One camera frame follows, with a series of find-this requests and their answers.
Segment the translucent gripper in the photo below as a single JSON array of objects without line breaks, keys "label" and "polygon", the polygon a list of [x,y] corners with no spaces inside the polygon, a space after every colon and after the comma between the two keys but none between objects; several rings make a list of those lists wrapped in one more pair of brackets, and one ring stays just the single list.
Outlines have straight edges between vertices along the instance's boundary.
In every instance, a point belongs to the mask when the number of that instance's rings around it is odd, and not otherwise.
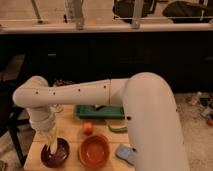
[{"label": "translucent gripper", "polygon": [[55,154],[57,151],[57,129],[53,127],[49,130],[38,130],[37,133],[42,137],[50,153]]}]

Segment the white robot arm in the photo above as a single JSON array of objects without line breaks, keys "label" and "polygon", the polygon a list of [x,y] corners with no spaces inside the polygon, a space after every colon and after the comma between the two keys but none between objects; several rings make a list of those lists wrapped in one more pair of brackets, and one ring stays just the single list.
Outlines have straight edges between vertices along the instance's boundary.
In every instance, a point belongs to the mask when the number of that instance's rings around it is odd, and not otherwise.
[{"label": "white robot arm", "polygon": [[13,101],[28,111],[31,127],[37,131],[53,127],[50,107],[55,104],[121,106],[135,171],[190,171],[173,92],[157,74],[143,72],[59,87],[33,76],[15,90]]}]

